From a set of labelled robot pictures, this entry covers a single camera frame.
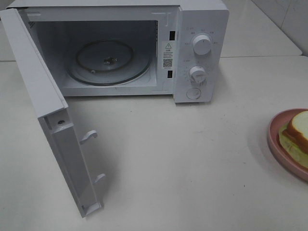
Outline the pink round plate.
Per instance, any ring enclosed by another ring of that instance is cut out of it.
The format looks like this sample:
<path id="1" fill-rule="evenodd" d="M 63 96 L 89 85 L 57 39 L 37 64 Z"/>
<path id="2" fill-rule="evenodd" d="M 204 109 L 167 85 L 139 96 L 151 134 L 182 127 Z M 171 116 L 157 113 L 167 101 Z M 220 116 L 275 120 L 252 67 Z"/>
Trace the pink round plate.
<path id="1" fill-rule="evenodd" d="M 296 162 L 286 150 L 280 144 L 279 141 L 279 129 L 289 122 L 295 115 L 307 111 L 305 108 L 288 109 L 276 114 L 270 121 L 267 131 L 268 147 L 275 157 L 275 159 L 281 164 L 281 166 L 296 176 L 297 178 L 307 182 L 308 181 L 308 169 L 298 162 Z"/>

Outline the white microwave door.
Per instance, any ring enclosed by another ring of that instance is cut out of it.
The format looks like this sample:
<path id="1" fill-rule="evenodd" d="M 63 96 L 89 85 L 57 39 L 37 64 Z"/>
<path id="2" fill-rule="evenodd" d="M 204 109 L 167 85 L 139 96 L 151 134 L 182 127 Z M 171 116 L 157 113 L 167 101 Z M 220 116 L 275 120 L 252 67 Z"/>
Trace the white microwave door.
<path id="1" fill-rule="evenodd" d="M 39 124 L 57 160 L 82 217 L 101 208 L 81 149 L 92 130 L 79 139 L 69 115 L 68 104 L 58 88 L 26 13 L 14 8 L 2 10 L 0 17 Z"/>

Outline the white microwave oven body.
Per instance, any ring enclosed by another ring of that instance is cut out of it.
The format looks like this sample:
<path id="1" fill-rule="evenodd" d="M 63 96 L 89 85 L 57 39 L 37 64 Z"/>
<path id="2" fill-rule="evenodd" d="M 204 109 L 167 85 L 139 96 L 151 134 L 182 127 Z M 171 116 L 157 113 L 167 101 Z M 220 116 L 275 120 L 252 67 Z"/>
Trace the white microwave oven body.
<path id="1" fill-rule="evenodd" d="M 64 99 L 66 97 L 172 95 L 177 103 L 211 100 L 229 11 L 220 0 L 16 0 L 6 9 L 23 10 L 36 44 Z M 193 38 L 211 37 L 211 51 L 197 55 Z M 113 86 L 92 86 L 67 72 L 74 51 L 98 40 L 119 40 L 153 51 L 138 78 Z M 206 80 L 193 83 L 189 70 L 202 66 Z M 187 90 L 198 88 L 191 100 Z"/>

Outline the glass microwave turntable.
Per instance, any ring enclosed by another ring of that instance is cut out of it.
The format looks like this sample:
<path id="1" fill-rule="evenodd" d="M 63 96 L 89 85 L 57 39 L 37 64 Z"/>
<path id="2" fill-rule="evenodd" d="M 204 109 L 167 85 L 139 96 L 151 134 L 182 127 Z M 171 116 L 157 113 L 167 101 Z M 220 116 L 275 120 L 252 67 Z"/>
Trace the glass microwave turntable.
<path id="1" fill-rule="evenodd" d="M 113 86 L 132 81 L 149 68 L 153 51 L 119 40 L 98 40 L 74 51 L 66 66 L 78 82 Z"/>

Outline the upper white power knob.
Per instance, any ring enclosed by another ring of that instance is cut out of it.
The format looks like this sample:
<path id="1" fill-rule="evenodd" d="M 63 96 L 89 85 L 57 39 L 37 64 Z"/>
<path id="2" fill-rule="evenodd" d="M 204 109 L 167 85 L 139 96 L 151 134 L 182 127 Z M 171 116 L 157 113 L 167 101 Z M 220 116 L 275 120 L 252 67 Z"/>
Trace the upper white power knob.
<path id="1" fill-rule="evenodd" d="M 197 55 L 206 55 L 211 51 L 212 41 L 208 34 L 198 34 L 192 42 L 193 51 Z"/>

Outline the lower white timer knob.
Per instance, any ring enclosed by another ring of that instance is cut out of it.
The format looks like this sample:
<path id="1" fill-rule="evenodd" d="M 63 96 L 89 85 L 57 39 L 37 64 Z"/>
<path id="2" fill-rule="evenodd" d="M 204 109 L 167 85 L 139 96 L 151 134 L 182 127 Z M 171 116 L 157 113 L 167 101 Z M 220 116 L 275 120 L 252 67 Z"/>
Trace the lower white timer knob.
<path id="1" fill-rule="evenodd" d="M 200 84 L 206 80 L 207 73 L 202 66 L 194 66 L 189 70 L 189 76 L 193 83 Z"/>

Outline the white bread sandwich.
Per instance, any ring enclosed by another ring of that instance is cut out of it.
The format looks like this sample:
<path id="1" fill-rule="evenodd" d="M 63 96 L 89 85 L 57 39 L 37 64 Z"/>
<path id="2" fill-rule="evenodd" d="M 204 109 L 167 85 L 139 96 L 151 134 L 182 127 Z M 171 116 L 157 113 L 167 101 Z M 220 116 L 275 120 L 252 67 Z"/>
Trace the white bread sandwich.
<path id="1" fill-rule="evenodd" d="M 308 167 L 308 112 L 295 115 L 279 130 L 282 148 L 300 166 Z"/>

